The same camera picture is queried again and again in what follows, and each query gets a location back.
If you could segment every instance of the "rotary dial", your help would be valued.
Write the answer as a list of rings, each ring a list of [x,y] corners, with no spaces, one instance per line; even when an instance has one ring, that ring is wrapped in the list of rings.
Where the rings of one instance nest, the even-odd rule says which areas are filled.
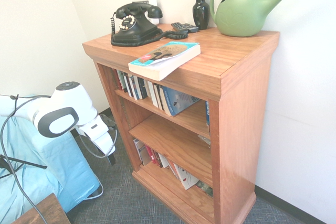
[[[136,23],[136,18],[132,15],[124,17],[119,25],[120,30],[128,30],[132,28]]]

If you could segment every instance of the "black cable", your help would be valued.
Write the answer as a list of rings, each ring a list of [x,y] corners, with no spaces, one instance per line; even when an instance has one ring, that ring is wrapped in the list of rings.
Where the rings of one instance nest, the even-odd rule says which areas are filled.
[[[116,25],[114,23],[114,16],[115,13],[113,13],[113,16],[111,18],[111,28],[112,28],[112,33],[111,33],[111,44],[113,46],[117,46],[117,47],[138,47],[138,46],[143,46],[155,41],[159,41],[160,39],[162,39],[163,37],[169,38],[169,39],[185,39],[186,37],[188,37],[188,33],[181,33],[178,31],[165,31],[163,32],[161,29],[158,28],[159,30],[159,35],[157,35],[156,37],[153,37],[151,39],[147,39],[144,41],[140,41],[140,42],[133,42],[133,43],[123,43],[123,42],[115,42],[113,40],[113,35],[116,33]]]
[[[12,171],[12,174],[14,176],[14,179],[15,179],[15,182],[17,184],[17,186],[19,187],[20,191],[22,192],[22,194],[26,197],[26,199],[29,201],[29,203],[32,205],[32,207],[38,212],[38,214],[41,216],[42,220],[44,221],[45,224],[48,224],[46,219],[43,217],[42,213],[37,209],[37,207],[35,206],[35,204],[32,202],[32,200],[28,197],[28,195],[25,193],[25,191],[23,190],[23,188],[21,187],[20,185],[20,182],[15,174],[15,171],[14,171],[14,168],[11,164],[11,161],[9,160],[8,156],[7,156],[7,153],[6,153],[6,149],[5,149],[5,145],[4,145],[4,140],[3,140],[3,133],[4,133],[4,128],[5,128],[5,125],[6,123],[8,122],[8,120],[15,114],[15,112],[20,109],[22,106],[24,106],[26,103],[32,101],[32,100],[35,100],[35,99],[38,99],[38,98],[43,98],[43,97],[46,97],[46,98],[50,98],[49,95],[36,95],[34,97],[32,97],[31,99],[29,99],[28,101],[24,102],[23,104],[21,104],[19,107],[17,107],[5,120],[4,124],[2,125],[1,127],[1,131],[0,131],[0,143],[1,143],[1,147],[2,147],[2,150],[4,152],[4,156],[8,162],[8,165],[10,167],[10,170]]]

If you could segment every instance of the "blue fabric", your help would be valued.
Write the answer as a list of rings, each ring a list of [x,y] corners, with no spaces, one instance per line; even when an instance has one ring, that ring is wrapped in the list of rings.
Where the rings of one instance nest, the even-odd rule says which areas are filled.
[[[5,119],[0,116],[0,126]],[[28,120],[10,118],[3,139],[9,157],[48,166],[41,169],[24,165],[17,172],[21,186],[35,204],[54,193],[63,210],[68,212],[99,187],[70,132],[57,138],[46,138]],[[14,168],[20,165],[11,163]],[[7,173],[0,168],[0,176]],[[1,224],[12,223],[31,208],[12,175],[0,179],[0,195]]]

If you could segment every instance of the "rotary telephone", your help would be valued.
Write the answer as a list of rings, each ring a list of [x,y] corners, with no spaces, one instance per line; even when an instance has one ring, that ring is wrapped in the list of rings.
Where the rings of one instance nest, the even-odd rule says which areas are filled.
[[[163,32],[145,17],[162,18],[162,11],[154,5],[145,3],[132,3],[117,9],[111,18],[112,34],[111,44],[118,47],[137,47],[160,40],[163,37],[171,39],[184,39],[186,33],[176,31]],[[119,32],[116,33],[114,16],[121,19]]]

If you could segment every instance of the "bookshelf top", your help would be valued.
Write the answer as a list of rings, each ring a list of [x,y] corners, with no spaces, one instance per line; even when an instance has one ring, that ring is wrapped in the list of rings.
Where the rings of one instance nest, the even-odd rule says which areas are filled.
[[[159,28],[172,29],[169,24],[160,24]],[[96,63],[124,72],[131,72],[129,62],[172,41],[164,38],[140,47],[115,47],[110,40],[111,35],[105,35],[83,43],[85,53]],[[212,27],[189,34],[181,41],[198,42],[201,54],[156,83],[204,100],[219,101],[230,85],[276,49],[279,32],[261,31],[251,37],[230,37]]]

